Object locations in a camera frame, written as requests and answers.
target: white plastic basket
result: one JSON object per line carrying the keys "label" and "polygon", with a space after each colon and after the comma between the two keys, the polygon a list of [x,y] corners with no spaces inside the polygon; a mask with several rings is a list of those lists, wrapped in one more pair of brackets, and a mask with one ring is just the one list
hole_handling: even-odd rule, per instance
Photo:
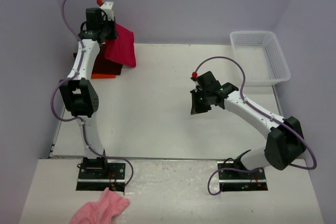
{"label": "white plastic basket", "polygon": [[230,34],[230,40],[234,59],[242,66],[247,85],[269,86],[290,79],[284,53],[274,33],[234,31]]}

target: laundry basket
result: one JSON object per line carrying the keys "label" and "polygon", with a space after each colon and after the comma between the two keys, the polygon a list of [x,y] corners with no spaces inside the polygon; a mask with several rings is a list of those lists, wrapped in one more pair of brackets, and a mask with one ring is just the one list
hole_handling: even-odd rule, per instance
{"label": "laundry basket", "polygon": [[274,33],[234,31],[230,34],[230,40],[234,59],[242,66],[247,85],[269,86],[290,79],[284,53]]}

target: wall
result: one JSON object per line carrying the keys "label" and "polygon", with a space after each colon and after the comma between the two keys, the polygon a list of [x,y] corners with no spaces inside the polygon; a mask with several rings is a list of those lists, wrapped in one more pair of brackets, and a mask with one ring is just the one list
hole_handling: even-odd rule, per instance
{"label": "wall", "polygon": [[50,149],[56,120],[49,99],[70,69],[73,40],[56,0],[0,0],[0,6],[0,223],[12,224],[38,159]]}
{"label": "wall", "polygon": [[276,28],[292,75],[277,91],[317,156],[310,176],[326,223],[336,221],[335,32],[336,0],[292,0]]}
{"label": "wall", "polygon": [[[273,30],[290,0],[108,0],[117,22],[135,32],[137,42],[222,44],[234,30]],[[93,0],[70,0],[74,28]]]}

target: red folded cloth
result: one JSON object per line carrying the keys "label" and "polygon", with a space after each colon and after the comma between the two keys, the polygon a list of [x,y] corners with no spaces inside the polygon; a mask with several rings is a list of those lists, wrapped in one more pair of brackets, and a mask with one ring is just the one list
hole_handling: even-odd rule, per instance
{"label": "red folded cloth", "polygon": [[130,204],[128,199],[105,188],[100,200],[82,206],[70,220],[70,224],[111,224],[114,216],[120,215]]}
{"label": "red folded cloth", "polygon": [[134,52],[134,33],[116,24],[118,38],[106,40],[107,49],[105,58],[131,68],[136,67],[137,61]]}

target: mounting plate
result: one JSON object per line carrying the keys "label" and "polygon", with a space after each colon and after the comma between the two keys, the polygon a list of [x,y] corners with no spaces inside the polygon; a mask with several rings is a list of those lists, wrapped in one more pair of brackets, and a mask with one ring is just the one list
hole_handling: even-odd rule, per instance
{"label": "mounting plate", "polygon": [[76,191],[104,191],[108,187],[112,191],[124,192],[125,167],[125,163],[106,163],[105,169],[84,169],[82,163],[78,173]]}
{"label": "mounting plate", "polygon": [[[233,168],[233,161],[218,162],[218,169]],[[238,173],[231,170],[219,172],[219,187],[222,191],[267,191],[264,169],[257,173]]]}

